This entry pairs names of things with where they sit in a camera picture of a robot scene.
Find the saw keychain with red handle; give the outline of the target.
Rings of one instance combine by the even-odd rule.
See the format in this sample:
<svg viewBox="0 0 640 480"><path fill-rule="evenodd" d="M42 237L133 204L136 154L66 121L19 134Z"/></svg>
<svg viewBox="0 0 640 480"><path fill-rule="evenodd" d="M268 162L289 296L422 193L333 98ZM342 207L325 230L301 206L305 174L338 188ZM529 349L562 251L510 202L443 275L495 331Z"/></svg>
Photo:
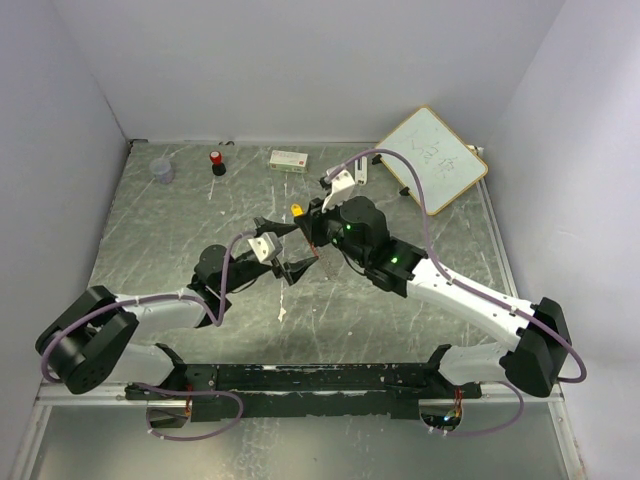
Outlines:
<svg viewBox="0 0 640 480"><path fill-rule="evenodd" d="M326 278L329 280L336 280L338 278L338 273L335 267L333 266L333 264L331 263L329 255L323 251L322 247L317 246L312 240L307 240L307 242L309 244L309 247L312 253L315 255L318 262L320 263Z"/></svg>

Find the yellow capped key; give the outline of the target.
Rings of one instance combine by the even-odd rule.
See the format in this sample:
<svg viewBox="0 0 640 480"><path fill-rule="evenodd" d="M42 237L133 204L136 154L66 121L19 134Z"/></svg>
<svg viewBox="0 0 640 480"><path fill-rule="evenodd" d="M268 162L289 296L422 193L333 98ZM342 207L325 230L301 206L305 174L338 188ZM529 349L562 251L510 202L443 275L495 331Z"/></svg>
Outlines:
<svg viewBox="0 0 640 480"><path fill-rule="evenodd" d="M300 217L305 214L303 207L297 203L291 205L291 213L294 218Z"/></svg>

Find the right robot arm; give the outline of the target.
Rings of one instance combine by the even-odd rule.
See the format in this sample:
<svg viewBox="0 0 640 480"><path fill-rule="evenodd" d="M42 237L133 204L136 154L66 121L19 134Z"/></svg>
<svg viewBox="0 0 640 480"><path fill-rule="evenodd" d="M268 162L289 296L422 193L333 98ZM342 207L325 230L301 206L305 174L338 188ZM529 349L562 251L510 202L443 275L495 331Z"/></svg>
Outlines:
<svg viewBox="0 0 640 480"><path fill-rule="evenodd" d="M531 304L437 268L425 250L393 236L385 215L364 196L328 211L322 204L314 199L294 218L311 245L335 247L374 286L436 305L493 338L486 345L440 348L436 365L424 374L431 395L443 398L458 385L499 381L531 396L550 395L571 344L559 303L544 297Z"/></svg>

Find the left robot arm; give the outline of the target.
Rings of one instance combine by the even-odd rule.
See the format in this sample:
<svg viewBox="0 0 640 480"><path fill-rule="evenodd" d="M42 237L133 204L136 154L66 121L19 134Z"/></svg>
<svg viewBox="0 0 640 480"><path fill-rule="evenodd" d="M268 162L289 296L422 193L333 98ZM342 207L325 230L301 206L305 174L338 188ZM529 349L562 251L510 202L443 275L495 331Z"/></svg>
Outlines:
<svg viewBox="0 0 640 480"><path fill-rule="evenodd" d="M44 378L73 394L103 383L146 383L162 398L181 395L187 385L183 360L163 344L140 344L140 338L177 328L219 327L232 305L229 293L268 272L293 285L314 262L278 259L281 237L297 225L263 217L254 223L230 245L207 247L190 283L179 290L134 296L104 286L87 289L36 342ZM233 246L241 241L248 242L249 250L233 256Z"/></svg>

